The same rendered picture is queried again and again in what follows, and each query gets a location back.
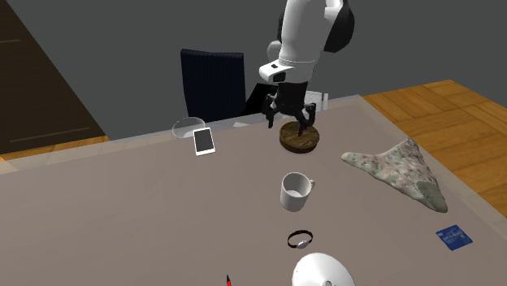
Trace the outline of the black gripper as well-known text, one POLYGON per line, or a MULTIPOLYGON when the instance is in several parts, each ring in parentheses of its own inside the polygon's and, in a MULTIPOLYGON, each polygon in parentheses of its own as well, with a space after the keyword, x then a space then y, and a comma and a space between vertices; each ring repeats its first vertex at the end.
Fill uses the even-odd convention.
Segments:
POLYGON ((279 83, 276 96, 267 94, 262 104, 262 113, 268 120, 268 128, 273 127, 274 116, 280 112, 284 115, 296 117, 299 123, 298 136, 312 126, 315 121, 316 104, 305 104, 306 88, 308 82, 303 83, 279 83))

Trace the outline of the round brown wooden coaster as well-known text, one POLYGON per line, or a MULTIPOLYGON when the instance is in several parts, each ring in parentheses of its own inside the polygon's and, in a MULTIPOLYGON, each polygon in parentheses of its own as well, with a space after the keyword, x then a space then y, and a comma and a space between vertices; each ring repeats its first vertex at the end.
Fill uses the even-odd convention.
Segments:
POLYGON ((279 143, 289 152, 307 154, 313 151, 319 143, 318 130, 309 126, 302 132, 297 121, 285 123, 279 130, 279 143))

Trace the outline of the white mug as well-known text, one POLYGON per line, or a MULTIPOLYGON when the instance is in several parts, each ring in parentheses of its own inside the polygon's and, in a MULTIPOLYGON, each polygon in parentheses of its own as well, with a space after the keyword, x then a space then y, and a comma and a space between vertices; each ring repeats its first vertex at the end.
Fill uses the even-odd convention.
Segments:
POLYGON ((285 210, 298 212, 301 210, 315 181, 300 172, 289 172, 281 182, 280 203, 285 210))

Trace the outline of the dark blue chair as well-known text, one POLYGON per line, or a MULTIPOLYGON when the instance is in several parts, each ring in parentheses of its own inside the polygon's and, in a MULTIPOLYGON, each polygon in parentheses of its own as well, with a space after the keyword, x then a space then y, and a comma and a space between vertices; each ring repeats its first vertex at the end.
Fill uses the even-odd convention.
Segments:
POLYGON ((245 109, 245 65, 242 53, 180 51, 188 115, 205 122, 235 118, 245 109))

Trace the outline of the white smartphone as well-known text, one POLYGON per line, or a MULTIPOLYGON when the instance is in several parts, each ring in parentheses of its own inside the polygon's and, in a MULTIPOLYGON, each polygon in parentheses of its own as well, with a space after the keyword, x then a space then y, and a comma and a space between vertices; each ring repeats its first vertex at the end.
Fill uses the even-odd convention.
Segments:
POLYGON ((215 152, 215 143, 210 128, 199 128, 193 130, 193 142, 195 154, 202 156, 215 152))

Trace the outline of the clear glass bowl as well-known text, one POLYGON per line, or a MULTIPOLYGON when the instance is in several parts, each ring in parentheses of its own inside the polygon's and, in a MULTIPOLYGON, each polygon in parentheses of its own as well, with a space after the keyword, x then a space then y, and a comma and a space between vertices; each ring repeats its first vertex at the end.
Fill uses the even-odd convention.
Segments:
POLYGON ((206 122, 198 117, 185 117, 173 125, 172 133, 178 139, 192 137, 194 130, 205 126, 206 122))

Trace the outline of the mottled grey-green triangular cloth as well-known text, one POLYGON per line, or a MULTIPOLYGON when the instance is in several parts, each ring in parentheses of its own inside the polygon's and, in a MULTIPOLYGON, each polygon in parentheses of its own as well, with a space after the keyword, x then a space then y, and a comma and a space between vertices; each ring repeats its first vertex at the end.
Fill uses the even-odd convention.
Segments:
POLYGON ((433 211, 449 211, 436 177, 412 138, 381 154, 346 152, 341 159, 433 211))

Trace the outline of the black wristwatch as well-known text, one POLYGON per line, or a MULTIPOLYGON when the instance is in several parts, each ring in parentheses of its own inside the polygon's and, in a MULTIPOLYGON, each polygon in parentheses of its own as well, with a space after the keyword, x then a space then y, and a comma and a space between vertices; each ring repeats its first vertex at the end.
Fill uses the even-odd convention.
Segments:
POLYGON ((304 249, 306 248, 314 239, 314 235, 312 232, 308 231, 308 230, 304 230, 304 229, 301 229, 301 230, 297 230, 295 232, 292 232, 288 238, 287 238, 287 245, 289 248, 291 249, 304 249), (296 244, 292 244, 290 242, 290 240, 294 237, 294 236, 299 236, 299 235, 308 235, 310 238, 309 240, 301 240, 300 242, 296 243, 296 244))

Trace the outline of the white dome-shaped object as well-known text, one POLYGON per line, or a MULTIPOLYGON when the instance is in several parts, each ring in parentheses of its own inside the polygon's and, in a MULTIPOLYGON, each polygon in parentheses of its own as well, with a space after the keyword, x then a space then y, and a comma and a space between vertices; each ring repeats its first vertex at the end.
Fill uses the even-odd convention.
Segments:
POLYGON ((345 266, 331 255, 309 253, 296 264, 292 286, 356 286, 345 266))

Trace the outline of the grey desk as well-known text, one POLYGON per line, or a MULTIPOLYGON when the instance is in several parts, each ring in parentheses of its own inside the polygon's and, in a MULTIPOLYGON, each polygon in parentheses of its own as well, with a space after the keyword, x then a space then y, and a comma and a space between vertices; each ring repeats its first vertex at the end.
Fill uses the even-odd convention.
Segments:
POLYGON ((0 286, 291 286, 306 254, 339 260, 357 286, 507 286, 507 221, 433 157, 438 213, 341 159, 377 154, 403 133, 359 96, 317 116, 308 154, 266 123, 214 131, 215 152, 153 136, 25 158, 0 175, 0 286), (285 210, 289 172, 315 181, 285 210), (451 251, 436 232, 472 240, 451 251), (313 241, 291 249, 288 236, 313 241))

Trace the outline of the blue card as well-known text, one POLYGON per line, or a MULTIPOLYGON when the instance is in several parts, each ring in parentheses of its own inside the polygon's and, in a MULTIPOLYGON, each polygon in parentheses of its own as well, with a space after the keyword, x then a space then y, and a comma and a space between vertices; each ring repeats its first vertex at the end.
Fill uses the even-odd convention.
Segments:
POLYGON ((473 240, 457 225, 439 230, 435 234, 451 251, 473 242, 473 240))

